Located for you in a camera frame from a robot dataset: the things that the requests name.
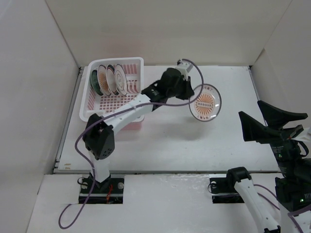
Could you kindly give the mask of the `blue floral green plate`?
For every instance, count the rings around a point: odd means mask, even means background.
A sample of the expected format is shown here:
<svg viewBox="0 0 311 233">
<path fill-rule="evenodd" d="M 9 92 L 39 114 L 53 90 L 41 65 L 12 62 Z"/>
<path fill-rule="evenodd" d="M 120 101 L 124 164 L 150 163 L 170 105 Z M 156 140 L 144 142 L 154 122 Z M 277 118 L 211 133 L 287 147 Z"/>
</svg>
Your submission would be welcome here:
<svg viewBox="0 0 311 233">
<path fill-rule="evenodd" d="M 94 91 L 99 95 L 102 96 L 103 93 L 101 92 L 100 85 L 98 82 L 98 77 L 97 77 L 97 70 L 93 70 L 90 76 L 90 84 Z"/>
</svg>

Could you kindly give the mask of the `orange sunburst plate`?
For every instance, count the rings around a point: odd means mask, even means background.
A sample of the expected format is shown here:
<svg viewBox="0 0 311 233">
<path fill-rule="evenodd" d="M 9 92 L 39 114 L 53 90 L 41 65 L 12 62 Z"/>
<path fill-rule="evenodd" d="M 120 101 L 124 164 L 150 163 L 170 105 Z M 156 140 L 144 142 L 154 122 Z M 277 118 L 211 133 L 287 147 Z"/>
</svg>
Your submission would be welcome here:
<svg viewBox="0 0 311 233">
<path fill-rule="evenodd" d="M 199 97 L 189 105 L 191 114 L 199 121 L 208 122 L 216 118 L 221 110 L 222 98 L 210 84 L 203 84 Z"/>
<path fill-rule="evenodd" d="M 106 96 L 111 96 L 106 78 L 106 67 L 104 65 L 98 66 L 97 78 L 101 92 Z"/>
</svg>

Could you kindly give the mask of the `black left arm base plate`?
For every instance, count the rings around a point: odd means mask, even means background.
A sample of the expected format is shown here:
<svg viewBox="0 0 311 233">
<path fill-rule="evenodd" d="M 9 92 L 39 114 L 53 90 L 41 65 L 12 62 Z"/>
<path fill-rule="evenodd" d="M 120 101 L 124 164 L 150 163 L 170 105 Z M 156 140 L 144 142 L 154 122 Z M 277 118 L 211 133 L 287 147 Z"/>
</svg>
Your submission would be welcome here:
<svg viewBox="0 0 311 233">
<path fill-rule="evenodd" d="M 91 190 L 92 179 L 80 177 L 77 180 L 80 185 L 79 204 L 83 204 Z M 102 188 L 94 186 L 87 204 L 123 204 L 124 177 L 111 178 L 108 184 Z"/>
</svg>

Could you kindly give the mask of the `green red rimmed plate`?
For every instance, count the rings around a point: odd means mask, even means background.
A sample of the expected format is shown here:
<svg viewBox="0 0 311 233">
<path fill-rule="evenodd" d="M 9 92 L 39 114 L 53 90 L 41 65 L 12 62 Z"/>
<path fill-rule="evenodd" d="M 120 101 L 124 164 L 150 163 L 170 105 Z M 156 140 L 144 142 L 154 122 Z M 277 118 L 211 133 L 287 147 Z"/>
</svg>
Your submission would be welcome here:
<svg viewBox="0 0 311 233">
<path fill-rule="evenodd" d="M 108 65 L 106 68 L 106 80 L 111 94 L 118 96 L 119 91 L 116 85 L 115 70 L 112 65 Z"/>
</svg>

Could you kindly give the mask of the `white plate grey emblem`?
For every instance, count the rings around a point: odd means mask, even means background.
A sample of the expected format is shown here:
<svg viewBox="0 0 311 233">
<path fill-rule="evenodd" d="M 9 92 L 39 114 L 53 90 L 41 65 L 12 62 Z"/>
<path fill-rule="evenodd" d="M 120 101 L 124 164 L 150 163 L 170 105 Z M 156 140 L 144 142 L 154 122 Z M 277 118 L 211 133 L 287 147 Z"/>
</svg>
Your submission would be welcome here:
<svg viewBox="0 0 311 233">
<path fill-rule="evenodd" d="M 120 64 L 115 66 L 115 80 L 119 93 L 124 96 L 127 95 L 127 78 L 123 67 Z"/>
</svg>

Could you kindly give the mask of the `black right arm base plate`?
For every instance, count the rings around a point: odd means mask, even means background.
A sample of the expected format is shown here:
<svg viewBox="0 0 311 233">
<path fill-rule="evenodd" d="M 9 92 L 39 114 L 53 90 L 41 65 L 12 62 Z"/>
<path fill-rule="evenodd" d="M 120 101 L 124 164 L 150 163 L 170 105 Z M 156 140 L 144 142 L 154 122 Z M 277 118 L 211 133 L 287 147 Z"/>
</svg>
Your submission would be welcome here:
<svg viewBox="0 0 311 233">
<path fill-rule="evenodd" d="M 244 203 L 238 192 L 229 186 L 225 177 L 210 177 L 208 191 L 213 204 Z"/>
</svg>

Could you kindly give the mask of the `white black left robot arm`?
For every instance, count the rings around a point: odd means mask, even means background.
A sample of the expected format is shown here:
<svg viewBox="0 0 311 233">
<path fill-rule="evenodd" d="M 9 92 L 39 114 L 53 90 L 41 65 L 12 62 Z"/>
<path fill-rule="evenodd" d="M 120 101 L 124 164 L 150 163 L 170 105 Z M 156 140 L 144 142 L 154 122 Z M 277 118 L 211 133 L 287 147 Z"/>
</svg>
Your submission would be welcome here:
<svg viewBox="0 0 311 233">
<path fill-rule="evenodd" d="M 118 108 L 107 116 L 93 114 L 89 117 L 86 129 L 80 139 L 92 154 L 90 161 L 91 186 L 97 192 L 106 191 L 110 185 L 111 175 L 106 159 L 115 149 L 115 135 L 136 118 L 155 111 L 160 106 L 167 106 L 168 99 L 190 100 L 194 96 L 188 68 L 177 66 L 168 68 L 160 80 L 143 89 L 132 101 Z"/>
</svg>

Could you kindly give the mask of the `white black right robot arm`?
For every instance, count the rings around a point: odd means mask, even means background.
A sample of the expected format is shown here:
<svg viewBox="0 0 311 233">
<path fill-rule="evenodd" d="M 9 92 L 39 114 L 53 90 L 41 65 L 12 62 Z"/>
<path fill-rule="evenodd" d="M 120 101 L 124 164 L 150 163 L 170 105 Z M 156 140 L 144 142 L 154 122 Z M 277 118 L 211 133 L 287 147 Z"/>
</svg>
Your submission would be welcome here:
<svg viewBox="0 0 311 233">
<path fill-rule="evenodd" d="M 268 144 L 272 149 L 282 178 L 275 178 L 274 207 L 280 212 L 277 222 L 267 210 L 267 198 L 256 190 L 250 173 L 244 167 L 227 171 L 225 186 L 242 198 L 259 233 L 309 233 L 311 231 L 311 157 L 307 144 L 310 128 L 297 125 L 285 128 L 292 121 L 304 120 L 306 113 L 281 110 L 262 100 L 257 102 L 267 125 L 264 126 L 243 111 L 239 112 L 245 142 Z"/>
</svg>

